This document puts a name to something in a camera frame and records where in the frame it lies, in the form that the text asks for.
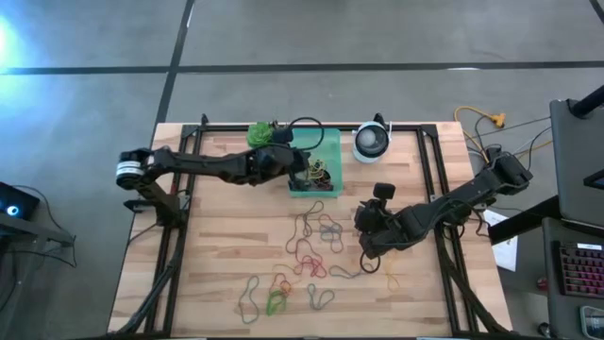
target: wooden tabletop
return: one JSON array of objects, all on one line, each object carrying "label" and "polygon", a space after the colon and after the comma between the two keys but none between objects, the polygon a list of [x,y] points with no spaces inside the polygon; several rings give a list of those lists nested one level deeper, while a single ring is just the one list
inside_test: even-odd
[{"label": "wooden tabletop", "polygon": [[[459,123],[436,123],[452,189],[473,177]],[[181,124],[158,125],[153,148],[169,145],[177,150]],[[428,153],[435,187],[440,188],[436,166],[428,142]],[[344,232],[344,251],[333,253],[330,243],[321,240],[318,214],[309,223],[313,235],[308,238],[320,253],[324,267],[339,265],[351,273],[359,271],[361,247],[352,220],[361,200],[372,197],[377,181],[396,186],[388,208],[426,202],[416,136],[411,132],[393,132],[393,140],[383,159],[361,164],[352,155],[352,137],[342,133],[344,191],[336,198],[324,198],[325,208]],[[201,153],[221,156],[248,149],[244,133],[204,133]],[[168,190],[172,175],[158,180]],[[223,183],[218,178],[197,177],[192,199],[192,218],[185,246],[183,267],[176,300],[173,336],[417,336],[449,335],[445,296],[433,235],[404,251],[391,251],[382,259],[376,274],[360,275],[352,280],[327,275],[310,276],[305,268],[296,276],[294,255],[285,244],[294,233],[294,218],[306,212],[316,198],[291,198],[287,178],[282,177],[257,187]],[[137,215],[132,234],[155,222],[153,213]],[[298,224],[296,239],[301,238]],[[474,233],[468,224],[461,239],[467,271],[473,290],[506,328],[511,328],[508,308],[495,267],[488,239]],[[123,326],[149,292],[157,260],[161,228],[138,238],[127,250],[118,286],[109,330]],[[306,245],[301,251],[308,254]],[[292,284],[286,309],[266,315],[269,288],[276,273],[285,274]],[[250,325],[242,322],[238,301],[252,275],[260,278],[252,298],[260,308],[260,317]],[[316,300],[326,289],[335,298],[320,311],[310,307],[307,290],[316,285]],[[165,295],[160,301],[158,326],[163,319]],[[462,325],[465,324],[461,295],[456,292]],[[250,320],[256,309],[243,299],[243,317]]]}]

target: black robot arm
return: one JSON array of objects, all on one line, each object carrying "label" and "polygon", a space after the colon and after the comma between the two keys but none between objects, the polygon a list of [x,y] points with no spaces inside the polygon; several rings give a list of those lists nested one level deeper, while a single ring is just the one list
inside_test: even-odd
[{"label": "black robot arm", "polygon": [[122,152],[117,165],[117,185],[136,190],[155,207],[158,224],[177,226],[181,218],[180,202],[175,193],[167,194],[156,183],[161,175],[189,174],[217,177],[233,184],[263,184],[277,177],[305,171],[310,152],[286,144],[263,146],[238,154],[210,157],[172,152],[165,146],[158,150],[139,148]]},{"label": "black robot arm", "polygon": [[374,189],[376,199],[362,202],[355,215],[355,228],[361,231],[360,244],[364,255],[374,259],[390,249],[403,250],[421,242],[439,222],[459,224],[481,204],[493,204],[495,195],[515,195],[526,189],[532,174],[514,155],[498,153],[474,179],[456,190],[427,203],[391,213],[386,200],[394,195],[392,184],[379,183]]}]

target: green container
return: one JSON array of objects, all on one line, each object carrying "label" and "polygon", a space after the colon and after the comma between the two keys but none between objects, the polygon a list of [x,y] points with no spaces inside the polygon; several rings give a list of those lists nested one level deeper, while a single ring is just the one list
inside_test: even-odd
[{"label": "green container", "polygon": [[[321,138],[320,128],[294,128],[294,140],[291,146],[303,148],[317,144]],[[326,170],[331,176],[333,191],[292,191],[292,197],[337,197],[342,193],[344,183],[342,180],[342,147],[340,145],[340,130],[326,128],[325,137],[319,147],[310,151],[309,164],[321,160],[326,164]],[[296,174],[303,178],[306,173]]]}]

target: cable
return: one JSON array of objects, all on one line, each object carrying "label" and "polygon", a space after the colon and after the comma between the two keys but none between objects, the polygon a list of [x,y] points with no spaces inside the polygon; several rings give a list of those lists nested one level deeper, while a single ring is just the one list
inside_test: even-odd
[{"label": "cable", "polygon": [[37,251],[30,251],[30,250],[12,250],[12,251],[9,251],[8,253],[10,253],[10,254],[33,254],[33,255],[43,256],[43,257],[45,257],[45,258],[50,258],[50,259],[53,259],[53,260],[57,260],[57,261],[59,261],[59,262],[62,262],[62,263],[64,263],[64,264],[67,264],[67,265],[71,266],[72,268],[77,268],[77,262],[70,263],[70,262],[68,262],[68,261],[65,261],[65,260],[61,259],[61,258],[60,258],[60,257],[58,257],[58,256],[49,255],[49,254],[44,254],[44,253],[40,253],[40,252],[37,252]]},{"label": "cable", "polygon": [[35,193],[37,193],[38,195],[40,195],[40,197],[42,198],[42,200],[44,201],[44,204],[46,205],[46,211],[48,212],[48,217],[50,217],[50,220],[53,222],[53,224],[55,225],[55,227],[59,228],[60,230],[66,232],[67,234],[69,234],[69,236],[73,237],[71,232],[67,231],[64,227],[62,227],[57,220],[55,219],[55,216],[53,216],[52,212],[50,211],[50,204],[48,203],[48,198],[46,198],[46,195],[44,195],[40,190],[34,188],[34,187],[30,187],[27,185],[12,185],[13,188],[22,188],[22,189],[27,189],[27,190],[31,190]]},{"label": "cable", "polygon": [[319,147],[319,145],[321,145],[321,143],[323,142],[323,139],[325,138],[325,128],[323,127],[323,124],[321,124],[321,122],[316,118],[300,117],[300,118],[296,118],[296,119],[292,120],[292,122],[288,125],[288,129],[293,130],[295,123],[297,123],[299,121],[303,121],[303,120],[310,120],[310,121],[316,123],[319,126],[319,128],[321,129],[321,137],[319,138],[319,142],[317,142],[317,144],[315,144],[313,146],[309,146],[309,147],[298,148],[298,150],[301,150],[301,151],[310,151],[310,150],[313,150],[313,149]]},{"label": "cable", "polygon": [[[183,189],[183,190],[179,190],[176,192],[176,194],[178,193],[182,193],[182,192],[186,192],[187,189]],[[185,204],[182,205],[182,210],[186,210],[188,208],[188,205],[191,204],[191,197],[189,196],[189,199],[187,199],[187,201],[185,202]],[[130,246],[130,244],[132,243],[132,241],[136,240],[137,238],[143,236],[144,233],[150,231],[153,227],[157,226],[158,222],[152,224],[151,226],[143,229],[141,232],[139,232],[138,234],[132,236],[132,238],[130,238],[128,240],[128,243],[126,244],[127,246]]]},{"label": "cable", "polygon": [[[479,110],[477,108],[474,107],[470,107],[470,106],[460,106],[458,108],[455,109],[455,111],[453,112],[453,118],[455,119],[456,122],[461,122],[460,121],[460,111],[461,110],[470,110],[473,111],[483,117],[489,118],[498,128],[503,128],[503,121],[505,120],[505,113],[500,113],[500,114],[488,114],[483,112],[482,110]],[[480,144],[478,144],[478,142],[474,139],[474,137],[472,137],[465,129],[461,129],[463,131],[463,134],[465,135],[465,137],[467,139],[469,139],[472,143],[474,143],[474,145],[478,148],[478,151],[482,154],[482,158],[484,158],[484,160],[486,162],[488,162],[488,158],[486,153],[484,152],[484,150],[482,149],[482,146]]]},{"label": "cable", "polygon": [[22,188],[22,189],[27,189],[30,191],[33,191],[35,193],[37,193],[38,195],[40,195],[40,197],[42,198],[42,200],[44,201],[44,204],[46,205],[46,212],[48,213],[48,217],[50,217],[50,220],[52,221],[52,223],[55,225],[55,227],[57,227],[59,230],[65,232],[67,235],[69,235],[69,237],[72,238],[72,257],[74,260],[74,263],[68,263],[64,260],[62,260],[61,258],[57,258],[54,257],[52,255],[48,255],[48,254],[43,254],[43,253],[36,253],[36,252],[32,252],[32,253],[36,253],[38,255],[42,255],[42,256],[46,256],[46,257],[50,257],[50,258],[55,258],[55,260],[59,260],[59,261],[63,261],[66,262],[68,265],[72,266],[73,268],[77,267],[77,259],[76,259],[76,237],[77,235],[72,235],[71,232],[69,232],[67,229],[65,229],[64,227],[62,227],[59,222],[57,222],[57,220],[55,219],[55,216],[53,215],[51,209],[50,209],[50,203],[48,201],[48,198],[46,197],[45,194],[43,194],[40,190],[28,186],[28,185],[23,185],[23,184],[16,184],[16,185],[12,185],[13,188]]},{"label": "cable", "polygon": [[7,298],[2,302],[2,306],[0,306],[0,313],[7,307],[10,298],[12,298],[12,294],[15,292],[15,288],[17,288],[17,259],[14,254],[10,256],[12,257],[12,287],[10,287]]},{"label": "cable", "polygon": [[476,136],[478,138],[478,142],[480,143],[481,150],[484,150],[484,144],[482,143],[482,138],[480,137],[480,132],[478,132],[478,124],[480,124],[480,121],[483,120],[484,118],[487,118],[487,116],[481,116],[474,124],[474,131],[476,132]]},{"label": "cable", "polygon": [[[551,129],[551,127],[546,127],[546,128],[543,130],[543,131],[539,132],[539,133],[538,133],[538,134],[535,136],[535,138],[533,138],[533,139],[532,139],[532,142],[530,142],[530,147],[528,148],[528,167],[527,167],[527,170],[528,170],[528,171],[530,171],[530,167],[532,166],[532,150],[533,150],[533,147],[532,147],[532,146],[535,144],[535,141],[537,141],[537,139],[539,138],[539,136],[541,136],[542,134],[546,133],[546,132],[547,132],[548,130],[550,130],[550,129]],[[543,143],[543,144],[541,144],[541,145],[538,145],[538,148],[543,147],[543,146],[546,146],[546,145],[548,145],[549,143],[551,143],[551,141],[550,141],[550,142],[547,142],[547,143]],[[524,154],[525,154],[526,152],[527,152],[527,151],[524,151],[524,152],[523,152],[523,153],[520,155],[520,157],[518,157],[518,158],[520,159],[522,156],[524,156]]]},{"label": "cable", "polygon": [[480,136],[484,137],[484,136],[492,135],[494,133],[503,132],[505,130],[510,130],[510,129],[513,129],[513,128],[520,128],[520,127],[523,127],[523,126],[528,125],[528,124],[533,124],[533,123],[544,121],[546,119],[549,119],[549,116],[544,117],[544,118],[533,119],[531,121],[528,121],[528,122],[525,122],[525,123],[520,123],[520,124],[517,124],[515,126],[503,127],[503,128],[497,129],[495,131],[485,132],[485,133],[482,133]]},{"label": "cable", "polygon": [[[544,147],[544,146],[548,146],[548,145],[550,145],[550,144],[552,144],[552,143],[553,143],[553,141],[547,141],[547,142],[545,142],[545,143],[543,143],[543,144],[539,144],[539,145],[534,146],[534,147],[533,147],[531,150],[532,150],[532,151],[535,151],[535,150],[538,150],[538,149],[540,149],[540,148],[542,148],[542,147]],[[518,159],[521,159],[523,156],[525,156],[525,155],[526,155],[526,154],[528,154],[529,152],[530,152],[530,150],[527,150],[527,152],[524,152],[523,154],[521,154],[521,155],[518,157]]]},{"label": "cable", "polygon": [[129,240],[128,243],[126,244],[127,246],[130,246],[130,244],[132,243],[132,241],[136,240],[137,238],[141,237],[144,233],[150,231],[153,227],[155,227],[158,223],[154,223],[151,226],[143,229],[141,232],[139,232],[138,234],[132,236]]}]

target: keyboard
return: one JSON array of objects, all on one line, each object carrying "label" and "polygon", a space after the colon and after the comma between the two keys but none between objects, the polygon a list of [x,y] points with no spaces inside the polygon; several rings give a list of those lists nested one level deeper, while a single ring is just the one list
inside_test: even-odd
[{"label": "keyboard", "polygon": [[604,298],[604,246],[557,244],[563,295]]}]

